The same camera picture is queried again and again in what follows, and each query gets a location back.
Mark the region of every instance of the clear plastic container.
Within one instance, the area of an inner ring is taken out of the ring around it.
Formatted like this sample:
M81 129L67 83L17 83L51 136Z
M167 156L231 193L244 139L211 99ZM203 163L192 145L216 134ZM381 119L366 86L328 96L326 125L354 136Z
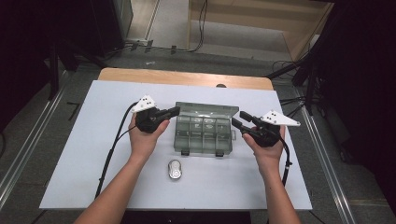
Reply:
M175 132L175 151L188 156L193 153L215 154L218 157L233 151L230 119L238 106L204 105L176 102L180 106Z

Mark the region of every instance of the wooden table edge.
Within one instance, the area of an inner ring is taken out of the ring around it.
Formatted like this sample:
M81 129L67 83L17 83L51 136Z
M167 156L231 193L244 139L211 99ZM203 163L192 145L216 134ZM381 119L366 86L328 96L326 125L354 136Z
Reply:
M98 80L213 87L223 84L227 88L262 91L272 91L274 89L271 80L266 77L241 77L149 69L104 68Z

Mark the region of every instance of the hand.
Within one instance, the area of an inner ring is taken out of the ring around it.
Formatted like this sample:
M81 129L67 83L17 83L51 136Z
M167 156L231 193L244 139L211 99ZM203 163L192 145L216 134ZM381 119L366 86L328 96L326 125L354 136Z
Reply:
M280 136L285 139L285 126L280 126ZM245 142L253 149L254 156L263 176L277 172L279 174L279 160L283 151L282 142L278 141L273 147L260 147L248 134L242 135Z
M132 148L131 158L147 161L157 145L158 138L166 130L170 121L169 119L164 120L154 133L144 133L135 127L135 118L136 113L132 115L131 123L129 124L130 129L134 127L129 131Z

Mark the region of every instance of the white table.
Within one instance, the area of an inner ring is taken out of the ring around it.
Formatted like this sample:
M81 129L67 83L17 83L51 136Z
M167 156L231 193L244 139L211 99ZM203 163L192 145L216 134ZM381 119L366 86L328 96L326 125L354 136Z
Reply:
M127 107L149 94L160 109L175 102L237 105L240 110L260 116L270 109L281 112L275 91L212 87L94 81L64 147L46 193L42 209L83 209L94 199L108 151ZM126 130L130 116L124 125ZM183 157L173 144L176 120L171 119L139 176L127 208L136 210L253 210L266 209L264 184L251 149L237 131L233 152L216 158L191 154ZM296 209L312 209L289 132L289 178L286 189ZM130 155L127 136L117 144L103 189ZM280 171L283 172L285 153ZM170 160L179 160L183 176L173 180L167 173Z

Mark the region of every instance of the finger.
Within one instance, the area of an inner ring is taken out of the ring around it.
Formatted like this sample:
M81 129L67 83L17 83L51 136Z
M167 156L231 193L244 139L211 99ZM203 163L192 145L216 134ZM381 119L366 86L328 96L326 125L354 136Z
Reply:
M257 146L256 141L254 141L254 139L250 136L250 134L244 133L244 134L242 134L242 137L244 138L244 140L248 146L250 146L250 147Z
M285 139L285 131L286 131L286 126L285 125L281 125L279 133L280 133L280 136L282 137L282 139Z
M169 123L171 121L169 119L164 120L163 122L161 122L161 124L158 126L157 130L155 131L155 133L157 133L158 135L162 134L163 132L165 132L166 128L168 127Z
M131 118L131 127L134 127L136 124L136 113L132 114L132 118Z

